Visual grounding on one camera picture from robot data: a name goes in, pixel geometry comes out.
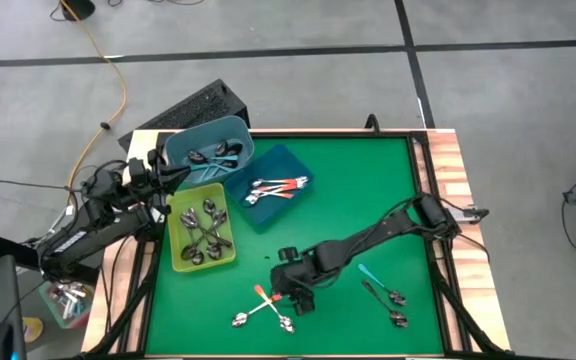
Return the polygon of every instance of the blue tray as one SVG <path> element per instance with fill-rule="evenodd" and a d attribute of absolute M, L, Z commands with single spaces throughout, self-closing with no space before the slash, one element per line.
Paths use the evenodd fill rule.
<path fill-rule="evenodd" d="M 250 194 L 250 182 L 254 179 L 294 179 L 307 176 L 306 187 L 290 191 L 294 196 L 284 199 L 277 196 L 260 198 L 254 206 L 243 206 L 244 199 Z M 314 175 L 284 145 L 275 145 L 268 152 L 253 160 L 246 168 L 234 174 L 224 188 L 228 196 L 239 206 L 244 218 L 257 228 L 270 224 L 289 206 L 301 198 L 312 187 Z"/>
<path fill-rule="evenodd" d="M 248 133 L 246 123 L 237 116 L 226 116 L 181 131 L 168 138 L 164 149 L 168 156 L 168 162 L 176 166 L 192 165 L 187 157 L 188 151 L 190 150 L 199 151 L 205 156 L 213 156 L 217 148 L 217 143 L 221 140 L 226 140 L 229 144 L 243 145 L 243 149 L 239 154 L 237 168 L 229 173 L 220 171 L 220 175 L 203 180 L 201 179 L 201 175 L 204 173 L 203 169 L 193 171 L 181 184 L 180 189 L 226 181 L 226 179 L 235 172 L 243 169 L 248 164 L 248 161 L 255 151 L 255 145 Z"/>

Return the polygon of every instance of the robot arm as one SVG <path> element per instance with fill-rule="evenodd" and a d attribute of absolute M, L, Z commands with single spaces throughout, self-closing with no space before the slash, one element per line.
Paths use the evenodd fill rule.
<path fill-rule="evenodd" d="M 410 217 L 410 209 L 416 211 L 420 223 Z M 270 281 L 275 292 L 290 296 L 297 315 L 303 315 L 315 309 L 312 289 L 334 281 L 356 255 L 397 236 L 452 239 L 460 232 L 450 212 L 433 196 L 422 193 L 395 205 L 375 224 L 344 240 L 323 241 L 300 254 L 294 247 L 279 250 L 279 258 L 286 262 L 271 270 Z"/>
<path fill-rule="evenodd" d="M 107 170 L 108 164 L 120 163 Z M 170 167 L 156 150 L 148 153 L 148 163 L 132 158 L 111 161 L 95 170 L 82 183 L 85 201 L 75 218 L 38 247 L 40 267 L 49 279 L 62 278 L 82 259 L 126 236 L 157 238 L 160 230 L 151 209 L 167 215 L 161 196 L 172 194 L 190 174 L 188 166 Z M 122 184 L 122 170 L 128 167 L 131 181 Z"/>

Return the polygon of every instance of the concrete floor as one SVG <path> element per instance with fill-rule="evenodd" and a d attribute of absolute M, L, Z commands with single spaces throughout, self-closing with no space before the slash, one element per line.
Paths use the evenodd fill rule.
<path fill-rule="evenodd" d="M 48 18 L 55 5 L 0 0 L 0 59 L 94 55 L 76 25 Z M 391 0 L 96 5 L 86 24 L 111 55 L 403 44 Z M 576 1 L 405 0 L 405 6 L 416 44 L 576 40 Z M 561 193 L 576 181 L 576 48 L 418 56 L 436 125 L 457 129 L 474 198 L 491 209 L 484 238 L 511 346 L 521 354 L 576 358 L 576 252 L 559 218 Z M 216 78 L 248 105 L 257 128 L 360 127 L 370 112 L 384 127 L 422 126 L 405 53 L 120 68 L 128 108 L 86 163 L 124 157 L 116 138 Z M 65 183 L 119 97 L 107 65 L 0 68 L 0 178 Z M 0 185 L 0 235 L 41 234 L 64 202 L 58 191 Z M 567 216 L 576 239 L 576 208 Z M 36 281 L 23 275 L 21 291 Z M 42 306 L 31 296 L 24 312 L 49 320 Z M 73 355 L 82 334 L 50 331 L 31 358 Z"/>

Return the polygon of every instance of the green mat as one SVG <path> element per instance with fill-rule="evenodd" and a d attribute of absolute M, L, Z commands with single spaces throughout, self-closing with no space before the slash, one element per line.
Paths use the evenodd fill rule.
<path fill-rule="evenodd" d="M 416 236 L 388 241 L 355 257 L 334 286 L 315 291 L 312 313 L 297 317 L 287 299 L 282 300 L 285 305 L 278 309 L 293 319 L 293 335 L 279 328 L 270 308 L 252 315 L 242 328 L 230 326 L 235 314 L 262 302 L 255 284 L 269 292 L 279 248 L 303 250 L 323 240 L 343 239 L 415 193 L 404 139 L 256 139 L 255 153 L 275 144 L 286 145 L 315 174 L 313 188 L 261 234 L 229 199 L 237 246 L 237 258 L 230 264 L 174 272 L 166 234 L 146 354 L 441 354 L 424 244 Z M 393 327 L 386 309 L 361 285 L 365 276 L 357 268 L 360 263 L 406 296 L 408 305 L 399 310 L 408 317 L 407 329 Z"/>

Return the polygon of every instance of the black metal frame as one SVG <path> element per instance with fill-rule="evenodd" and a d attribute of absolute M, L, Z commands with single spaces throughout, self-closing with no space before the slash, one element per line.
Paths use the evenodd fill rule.
<path fill-rule="evenodd" d="M 435 177 L 435 173 L 434 173 L 434 167 L 432 164 L 432 159 L 431 159 L 431 154 L 430 154 L 430 146 L 428 144 L 428 137 L 426 132 L 424 131 L 387 131 L 387 132 L 382 132 L 380 127 L 379 127 L 379 123 L 376 121 L 376 118 L 374 117 L 374 115 L 371 114 L 371 116 L 368 117 L 368 121 L 366 122 L 366 126 L 365 128 L 372 128 L 373 131 L 362 131 L 362 130 L 357 130 L 357 131 L 335 131 L 330 130 L 330 131 L 326 131 L 326 132 L 322 132 L 322 131 L 308 131 L 307 129 L 304 129 L 305 131 L 294 131 L 294 132 L 273 132 L 272 130 L 269 130 L 268 132 L 263 132 L 263 133 L 251 133 L 251 136 L 253 139 L 288 139 L 288 138 L 305 138 L 305 139 L 315 139 L 315 138 L 322 138 L 322 139 L 326 139 L 326 138 L 337 138 L 337 139 L 361 139 L 361 138 L 389 138 L 389 139 L 404 139 L 406 140 L 406 144 L 407 144 L 407 148 L 408 148 L 408 160 L 411 166 L 411 172 L 413 174 L 413 182 L 414 182 L 414 186 L 415 186 L 415 191 L 416 192 L 420 192 L 422 189 L 422 185 L 421 185 L 421 179 L 419 177 L 419 167 L 417 166 L 417 158 L 416 158 L 416 152 L 414 149 L 414 142 L 418 142 L 421 145 L 421 149 L 422 149 L 422 155 L 424 157 L 424 161 L 426 163 L 425 167 L 426 167 L 426 172 L 428 173 L 428 181 L 430 183 L 430 188 L 431 188 L 431 193 L 433 193 L 433 195 L 438 196 L 439 195 L 439 187 L 437 185 L 437 181 L 436 181 L 436 177 Z M 172 133 L 160 133 L 159 134 L 159 138 L 157 139 L 157 142 L 161 141 L 161 137 L 167 137 L 170 136 L 170 134 Z M 432 263 L 434 263 L 436 261 L 435 258 L 435 252 L 434 249 L 432 247 L 432 244 L 430 244 L 429 242 L 424 242 L 425 244 L 425 250 L 426 250 L 426 261 L 429 267 L 429 271 L 430 271 L 430 265 Z M 449 284 L 451 286 L 451 288 L 453 290 L 455 290 L 455 294 L 459 297 L 459 299 L 461 300 L 460 297 L 460 292 L 459 292 L 459 284 L 457 281 L 457 274 L 455 272 L 454 269 L 454 263 L 453 263 L 453 258 L 452 258 L 452 254 L 450 252 L 450 250 L 447 248 L 447 244 L 443 243 L 443 245 L 446 245 L 445 249 L 442 249 L 444 251 L 444 262 L 446 263 L 446 268 L 448 269 L 448 273 L 447 273 L 447 278 L 449 281 Z M 155 257 L 159 257 L 161 256 L 161 242 L 158 242 L 157 245 L 155 246 L 155 250 L 153 250 L 153 254 L 152 256 Z M 136 256 L 139 257 L 143 257 L 143 249 L 141 251 L 141 254 L 138 253 L 136 254 Z M 131 276 L 137 276 L 139 277 L 139 271 L 135 271 L 135 269 L 133 268 L 133 272 Z M 145 346 L 146 346 L 146 341 L 147 341 L 147 336 L 148 336 L 148 327 L 150 324 L 150 315 L 152 312 L 152 303 L 153 303 L 153 297 L 154 297 L 154 292 L 155 289 L 153 288 L 151 290 L 151 292 L 147 295 L 146 300 L 145 300 L 145 304 L 144 304 L 144 311 L 142 314 L 142 324 L 141 324 L 141 328 L 139 331 L 139 341 L 138 341 L 138 345 L 137 345 L 137 351 L 142 351 L 145 352 Z M 440 330 L 440 336 L 441 336 L 441 342 L 442 342 L 442 346 L 443 346 L 443 350 L 444 353 L 445 352 L 450 352 L 452 351 L 452 342 L 450 339 L 450 329 L 448 327 L 448 320 L 447 320 L 447 314 L 446 314 L 446 309 L 444 306 L 444 302 L 443 302 L 443 298 L 439 292 L 439 290 L 433 286 L 433 297 L 435 300 L 435 309 L 437 312 L 437 321 L 438 321 L 438 326 L 439 326 L 439 330 Z M 460 328 L 460 337 L 462 340 L 462 346 L 463 349 L 466 349 L 466 344 L 468 344 L 468 347 L 470 347 L 470 337 L 467 334 L 465 328 L 463 328 L 463 324 L 459 325 Z"/>

